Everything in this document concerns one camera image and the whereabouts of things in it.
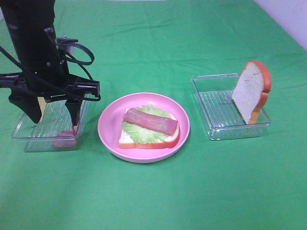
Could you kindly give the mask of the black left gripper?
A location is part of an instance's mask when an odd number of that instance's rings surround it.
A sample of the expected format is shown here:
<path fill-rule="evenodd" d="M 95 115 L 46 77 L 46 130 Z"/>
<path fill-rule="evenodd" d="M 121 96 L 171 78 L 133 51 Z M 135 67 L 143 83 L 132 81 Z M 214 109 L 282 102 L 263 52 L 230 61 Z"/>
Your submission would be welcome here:
<path fill-rule="evenodd" d="M 65 106 L 70 113 L 73 126 L 77 126 L 80 121 L 81 100 L 101 100 L 99 81 L 69 74 L 69 78 L 57 86 L 39 78 L 37 74 L 29 74 L 38 84 L 37 90 L 29 87 L 23 72 L 1 74 L 0 86 L 12 90 L 9 102 L 23 110 L 36 124 L 42 116 L 37 97 L 44 97 L 48 102 L 67 100 Z"/>

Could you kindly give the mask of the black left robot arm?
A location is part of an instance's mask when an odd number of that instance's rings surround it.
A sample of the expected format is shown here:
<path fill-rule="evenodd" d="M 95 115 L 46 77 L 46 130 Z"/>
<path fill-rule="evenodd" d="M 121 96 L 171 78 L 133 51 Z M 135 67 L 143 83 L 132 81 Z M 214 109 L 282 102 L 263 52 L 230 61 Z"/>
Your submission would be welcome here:
<path fill-rule="evenodd" d="M 100 83 L 91 76 L 70 74 L 68 63 L 82 69 L 94 61 L 93 53 L 76 39 L 56 36 L 54 1 L 3 0 L 0 7 L 17 54 L 18 73 L 1 74 L 0 85 L 9 88 L 9 101 L 38 123 L 42 117 L 39 98 L 46 103 L 65 101 L 73 126 L 80 120 L 83 101 L 99 101 Z"/>

